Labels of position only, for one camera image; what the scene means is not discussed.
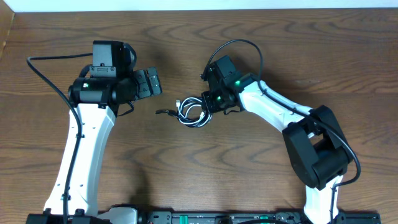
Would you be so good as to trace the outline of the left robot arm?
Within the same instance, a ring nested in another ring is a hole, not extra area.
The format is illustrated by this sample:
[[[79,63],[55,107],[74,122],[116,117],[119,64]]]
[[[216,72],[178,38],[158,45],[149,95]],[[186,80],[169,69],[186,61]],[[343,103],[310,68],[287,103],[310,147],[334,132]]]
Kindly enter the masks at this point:
[[[49,85],[70,109],[67,143],[52,192],[41,214],[27,223],[142,223],[138,209],[117,205],[98,209],[98,184],[104,150],[119,106],[162,93],[154,67],[135,70],[135,50],[127,43],[96,40],[85,66],[64,95]]]

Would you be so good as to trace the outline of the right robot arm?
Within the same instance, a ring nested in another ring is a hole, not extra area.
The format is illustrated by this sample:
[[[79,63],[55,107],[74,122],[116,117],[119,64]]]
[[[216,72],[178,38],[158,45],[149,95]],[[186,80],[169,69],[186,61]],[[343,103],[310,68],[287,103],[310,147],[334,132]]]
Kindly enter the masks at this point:
[[[206,65],[209,113],[239,107],[282,133],[291,166],[306,186],[304,214],[312,223],[333,223],[338,189],[350,162],[357,161],[331,109],[303,106],[278,94],[257,75],[243,75],[225,55]]]

